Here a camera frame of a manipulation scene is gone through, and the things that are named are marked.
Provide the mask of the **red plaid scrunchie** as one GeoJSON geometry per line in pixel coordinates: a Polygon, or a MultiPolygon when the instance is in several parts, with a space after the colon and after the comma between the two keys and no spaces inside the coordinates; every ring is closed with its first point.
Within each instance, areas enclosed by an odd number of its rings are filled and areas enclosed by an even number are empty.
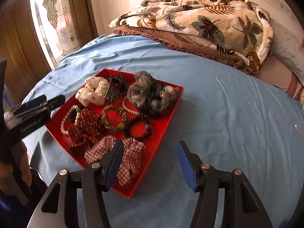
{"type": "MultiPolygon", "coordinates": [[[[112,135],[103,137],[92,148],[85,151],[85,160],[91,165],[98,162],[106,153],[109,153],[116,142],[112,135]]],[[[122,140],[124,144],[124,155],[119,167],[117,178],[121,186],[129,184],[139,173],[145,145],[134,138],[122,140]]]]}

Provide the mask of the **red polka dot scrunchie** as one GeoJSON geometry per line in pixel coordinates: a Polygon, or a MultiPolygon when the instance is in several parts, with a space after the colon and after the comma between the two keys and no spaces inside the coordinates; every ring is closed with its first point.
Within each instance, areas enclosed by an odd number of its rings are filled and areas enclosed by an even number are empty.
{"type": "Polygon", "coordinates": [[[101,114],[90,109],[82,109],[77,113],[74,125],[67,129],[71,138],[69,149],[73,155],[83,155],[92,148],[104,136],[105,127],[101,120],[101,114]]]}

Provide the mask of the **white floral scrunchie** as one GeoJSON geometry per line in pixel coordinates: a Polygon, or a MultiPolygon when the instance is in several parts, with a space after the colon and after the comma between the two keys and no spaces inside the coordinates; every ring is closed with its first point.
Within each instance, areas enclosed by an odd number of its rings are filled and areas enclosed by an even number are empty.
{"type": "Polygon", "coordinates": [[[80,88],[75,98],[85,107],[89,104],[103,105],[110,83],[103,77],[88,77],[84,87],[80,88]]]}

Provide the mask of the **black hair claw clip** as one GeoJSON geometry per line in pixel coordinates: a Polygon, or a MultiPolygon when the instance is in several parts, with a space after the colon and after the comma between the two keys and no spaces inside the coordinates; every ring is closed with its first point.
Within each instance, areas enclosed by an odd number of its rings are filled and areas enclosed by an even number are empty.
{"type": "Polygon", "coordinates": [[[129,86],[126,78],[121,74],[116,74],[114,77],[110,75],[109,79],[110,84],[106,92],[105,100],[112,104],[127,95],[129,86]]]}

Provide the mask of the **grey sheer scrunchie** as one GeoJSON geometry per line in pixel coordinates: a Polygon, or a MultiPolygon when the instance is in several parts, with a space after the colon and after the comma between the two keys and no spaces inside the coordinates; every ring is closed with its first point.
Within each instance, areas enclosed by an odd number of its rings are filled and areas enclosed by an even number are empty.
{"type": "Polygon", "coordinates": [[[127,99],[142,115],[158,119],[180,96],[178,87],[163,85],[146,71],[135,73],[134,78],[135,82],[129,86],[127,99]]]}

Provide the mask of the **blue bed sheet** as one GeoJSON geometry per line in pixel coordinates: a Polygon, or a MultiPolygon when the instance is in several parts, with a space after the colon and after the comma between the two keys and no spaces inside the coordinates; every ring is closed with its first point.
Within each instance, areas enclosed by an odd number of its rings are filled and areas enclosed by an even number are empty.
{"type": "Polygon", "coordinates": [[[286,93],[203,57],[170,51],[141,36],[101,36],[70,54],[25,97],[66,98],[104,68],[184,87],[182,100],[132,199],[103,195],[112,227],[189,227],[198,195],[187,186],[175,153],[185,141],[223,171],[239,168],[274,227],[291,220],[303,188],[303,110],[286,93]],[[294,125],[298,125],[301,139],[294,125]]]}

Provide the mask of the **red shallow tray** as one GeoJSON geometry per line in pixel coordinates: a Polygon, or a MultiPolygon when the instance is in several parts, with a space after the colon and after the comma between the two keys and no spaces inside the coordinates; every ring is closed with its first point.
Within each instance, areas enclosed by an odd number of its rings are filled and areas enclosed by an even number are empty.
{"type": "MultiPolygon", "coordinates": [[[[133,82],[135,82],[134,74],[132,73],[126,73],[121,72],[118,70],[110,70],[104,68],[99,73],[96,74],[96,77],[104,77],[107,80],[109,80],[109,76],[111,75],[114,77],[116,74],[121,74],[124,76],[127,80],[127,84],[131,85],[133,82]]],[[[115,192],[119,193],[123,197],[127,199],[131,199],[137,190],[139,184],[142,181],[142,178],[144,177],[149,165],[151,164],[152,159],[154,158],[156,151],[158,150],[160,146],[160,142],[162,141],[167,127],[169,126],[169,123],[171,122],[174,113],[179,105],[179,102],[182,98],[182,94],[184,91],[183,86],[179,86],[176,84],[172,84],[169,82],[157,80],[163,85],[170,85],[173,87],[178,87],[180,89],[180,96],[179,98],[173,102],[165,111],[162,116],[156,120],[153,120],[149,118],[149,124],[151,125],[151,136],[149,136],[147,139],[143,140],[143,143],[146,147],[146,150],[144,152],[143,158],[142,158],[142,164],[140,173],[138,176],[131,181],[131,183],[126,184],[124,186],[121,186],[118,183],[118,180],[115,182],[115,185],[111,188],[115,192]]],[[[82,168],[85,168],[88,166],[88,163],[85,160],[85,156],[83,155],[73,155],[71,150],[69,149],[71,145],[71,138],[63,135],[61,133],[60,125],[64,117],[66,116],[69,109],[72,107],[72,105],[80,105],[80,103],[76,100],[75,94],[73,94],[72,97],[70,97],[65,104],[61,106],[61,108],[54,114],[54,116],[51,118],[51,121],[47,123],[45,126],[47,128],[47,131],[50,133],[50,135],[55,139],[55,141],[72,157],[72,159],[78,163],[82,168]]],[[[88,108],[95,111],[98,114],[101,114],[104,107],[108,105],[108,102],[106,102],[104,105],[96,106],[94,104],[88,105],[88,108]]],[[[121,116],[119,116],[117,111],[109,111],[109,119],[111,124],[118,125],[119,122],[122,120],[121,116]]],[[[144,129],[144,122],[138,121],[136,124],[132,125],[130,128],[130,134],[133,136],[141,136],[145,132],[144,129]]],[[[123,140],[125,138],[124,131],[118,131],[118,132],[112,132],[112,131],[105,131],[104,135],[113,135],[116,139],[123,140]]]]}

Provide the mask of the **small metal pin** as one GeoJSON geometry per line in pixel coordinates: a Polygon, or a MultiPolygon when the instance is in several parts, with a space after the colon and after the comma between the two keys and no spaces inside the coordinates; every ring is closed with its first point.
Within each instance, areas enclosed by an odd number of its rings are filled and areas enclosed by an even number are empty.
{"type": "Polygon", "coordinates": [[[301,139],[301,135],[300,135],[300,132],[299,132],[299,130],[298,130],[298,125],[295,123],[295,125],[294,125],[294,128],[295,128],[295,130],[296,130],[296,134],[297,134],[297,136],[301,139]]]}

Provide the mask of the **stained glass wooden door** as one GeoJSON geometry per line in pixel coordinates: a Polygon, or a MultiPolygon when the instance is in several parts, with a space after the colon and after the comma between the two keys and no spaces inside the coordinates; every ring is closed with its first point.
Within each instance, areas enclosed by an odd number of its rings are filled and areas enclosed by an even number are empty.
{"type": "Polygon", "coordinates": [[[91,0],[1,0],[6,104],[20,103],[61,60],[97,35],[91,0]]]}

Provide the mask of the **pink striped bed cover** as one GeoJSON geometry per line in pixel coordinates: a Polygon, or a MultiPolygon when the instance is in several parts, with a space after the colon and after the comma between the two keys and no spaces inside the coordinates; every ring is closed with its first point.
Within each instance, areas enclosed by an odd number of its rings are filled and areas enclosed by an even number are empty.
{"type": "Polygon", "coordinates": [[[255,77],[281,88],[303,109],[303,84],[299,78],[278,58],[268,55],[255,77]]]}

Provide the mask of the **brown ruffled blanket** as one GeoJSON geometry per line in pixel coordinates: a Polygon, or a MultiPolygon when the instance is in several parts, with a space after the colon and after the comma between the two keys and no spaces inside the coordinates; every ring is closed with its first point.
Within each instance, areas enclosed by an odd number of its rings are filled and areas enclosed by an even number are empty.
{"type": "Polygon", "coordinates": [[[235,51],[227,50],[210,42],[204,46],[181,33],[149,28],[130,27],[128,25],[118,27],[114,30],[114,33],[121,36],[143,36],[165,45],[166,48],[170,50],[186,52],[210,60],[215,60],[240,70],[247,75],[254,75],[258,73],[261,68],[261,63],[256,52],[252,52],[243,59],[238,56],[235,51]]]}

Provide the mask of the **grey pillow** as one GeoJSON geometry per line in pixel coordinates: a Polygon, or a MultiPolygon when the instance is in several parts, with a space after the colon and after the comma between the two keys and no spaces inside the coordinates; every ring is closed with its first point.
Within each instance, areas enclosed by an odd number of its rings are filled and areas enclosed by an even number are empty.
{"type": "Polygon", "coordinates": [[[270,19],[274,30],[272,54],[284,63],[303,84],[303,48],[290,30],[276,20],[270,19]]]}

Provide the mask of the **floral leaf print blanket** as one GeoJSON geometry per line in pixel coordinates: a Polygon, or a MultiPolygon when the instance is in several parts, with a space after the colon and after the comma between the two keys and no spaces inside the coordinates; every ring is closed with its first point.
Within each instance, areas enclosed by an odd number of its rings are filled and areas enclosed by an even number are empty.
{"type": "Polygon", "coordinates": [[[144,0],[108,24],[122,25],[179,33],[246,65],[264,62],[274,36],[269,13],[250,0],[144,0]]]}

